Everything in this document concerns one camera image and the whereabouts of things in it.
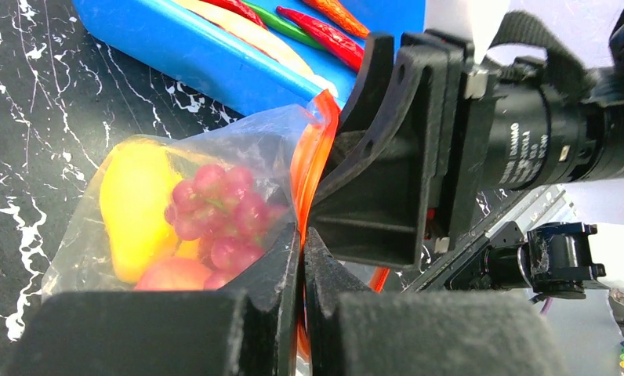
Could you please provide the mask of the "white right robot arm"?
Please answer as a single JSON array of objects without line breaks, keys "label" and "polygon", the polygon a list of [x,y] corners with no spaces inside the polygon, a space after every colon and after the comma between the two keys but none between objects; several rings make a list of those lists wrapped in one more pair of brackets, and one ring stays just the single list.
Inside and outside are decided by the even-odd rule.
[{"label": "white right robot arm", "polygon": [[483,236],[472,220],[487,190],[624,178],[624,10],[613,65],[586,69],[530,13],[507,13],[493,45],[543,60],[500,66],[467,38],[429,29],[370,34],[310,213],[310,245],[389,269],[416,265],[427,240],[448,249],[421,288],[531,288],[582,299],[624,286],[624,230],[552,222]]}]

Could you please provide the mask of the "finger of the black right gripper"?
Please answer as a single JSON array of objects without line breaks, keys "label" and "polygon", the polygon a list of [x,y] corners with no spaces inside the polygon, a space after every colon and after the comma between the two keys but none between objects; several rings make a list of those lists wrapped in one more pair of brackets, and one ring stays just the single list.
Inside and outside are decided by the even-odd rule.
[{"label": "finger of the black right gripper", "polygon": [[369,126],[337,135],[354,148],[320,182],[310,213],[336,258],[394,269],[417,262],[463,63],[453,45],[399,48]]},{"label": "finger of the black right gripper", "polygon": [[325,174],[328,175],[359,144],[385,96],[394,65],[394,36],[371,33],[354,87],[341,110],[340,123]]}]

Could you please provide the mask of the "clear zip bag orange seal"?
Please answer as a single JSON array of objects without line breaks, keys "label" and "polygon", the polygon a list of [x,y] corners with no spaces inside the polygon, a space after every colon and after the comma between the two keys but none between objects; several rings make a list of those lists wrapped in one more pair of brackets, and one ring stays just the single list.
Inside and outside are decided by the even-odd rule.
[{"label": "clear zip bag orange seal", "polygon": [[323,91],[181,140],[119,143],[43,280],[11,375],[363,375],[335,303],[368,287],[307,221],[338,127]]}]

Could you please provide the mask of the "peach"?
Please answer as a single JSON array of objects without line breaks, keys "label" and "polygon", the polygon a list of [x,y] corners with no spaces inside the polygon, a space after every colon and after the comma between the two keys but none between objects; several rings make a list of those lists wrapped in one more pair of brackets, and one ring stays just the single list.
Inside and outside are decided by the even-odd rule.
[{"label": "peach", "polygon": [[170,257],[149,266],[134,291],[203,290],[212,271],[195,259]]}]

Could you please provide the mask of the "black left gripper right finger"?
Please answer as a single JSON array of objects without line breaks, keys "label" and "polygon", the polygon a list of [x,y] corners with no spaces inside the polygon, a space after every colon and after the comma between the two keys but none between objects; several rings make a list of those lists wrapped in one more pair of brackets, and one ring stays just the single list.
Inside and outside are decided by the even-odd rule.
[{"label": "black left gripper right finger", "polygon": [[316,229],[303,248],[314,375],[564,375],[532,304],[498,292],[376,293]]}]

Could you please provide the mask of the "purple grape bunch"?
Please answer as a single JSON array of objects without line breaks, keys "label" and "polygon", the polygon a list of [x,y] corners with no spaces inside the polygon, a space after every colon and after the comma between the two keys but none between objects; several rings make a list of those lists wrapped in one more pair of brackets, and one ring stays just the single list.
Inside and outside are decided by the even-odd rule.
[{"label": "purple grape bunch", "polygon": [[176,184],[165,218],[181,240],[195,243],[189,259],[235,276],[265,254],[267,234],[289,212],[258,192],[249,168],[205,164]]}]

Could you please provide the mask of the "yellow mango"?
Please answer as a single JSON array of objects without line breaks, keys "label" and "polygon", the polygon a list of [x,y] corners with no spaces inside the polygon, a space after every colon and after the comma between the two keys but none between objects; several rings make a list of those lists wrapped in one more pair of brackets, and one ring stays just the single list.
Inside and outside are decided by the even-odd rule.
[{"label": "yellow mango", "polygon": [[100,182],[100,214],[108,235],[114,275],[143,289],[142,278],[155,263],[192,256],[194,242],[181,240],[165,218],[174,186],[183,180],[163,145],[125,141],[107,159]]}]

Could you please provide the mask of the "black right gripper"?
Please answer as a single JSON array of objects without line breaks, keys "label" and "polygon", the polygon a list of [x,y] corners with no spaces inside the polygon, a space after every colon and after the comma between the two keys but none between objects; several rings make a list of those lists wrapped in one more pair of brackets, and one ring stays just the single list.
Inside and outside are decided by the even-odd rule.
[{"label": "black right gripper", "polygon": [[613,65],[587,70],[536,16],[507,13],[493,45],[539,47],[487,73],[466,99],[451,153],[448,235],[470,228],[480,190],[624,178],[624,9],[611,33]]}]

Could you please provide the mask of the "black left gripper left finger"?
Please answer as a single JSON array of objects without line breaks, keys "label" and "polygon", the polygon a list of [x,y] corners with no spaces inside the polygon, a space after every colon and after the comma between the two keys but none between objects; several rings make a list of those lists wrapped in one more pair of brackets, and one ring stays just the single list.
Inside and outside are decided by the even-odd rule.
[{"label": "black left gripper left finger", "polygon": [[46,300],[8,375],[293,375],[300,235],[215,291],[67,292]]}]

